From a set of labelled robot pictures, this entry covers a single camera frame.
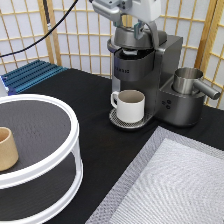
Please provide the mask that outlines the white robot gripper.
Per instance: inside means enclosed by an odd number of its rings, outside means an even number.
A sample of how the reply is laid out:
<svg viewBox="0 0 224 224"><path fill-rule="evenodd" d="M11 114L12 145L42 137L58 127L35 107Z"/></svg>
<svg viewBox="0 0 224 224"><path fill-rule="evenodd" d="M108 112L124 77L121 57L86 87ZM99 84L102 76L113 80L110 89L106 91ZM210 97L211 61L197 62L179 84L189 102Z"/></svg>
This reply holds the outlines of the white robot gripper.
<svg viewBox="0 0 224 224"><path fill-rule="evenodd" d="M131 15L138 21L134 25L134 37L143 37L144 23L161 15L161 0L91 0L94 11L115 22L115 27L125 27L122 17Z"/></svg>

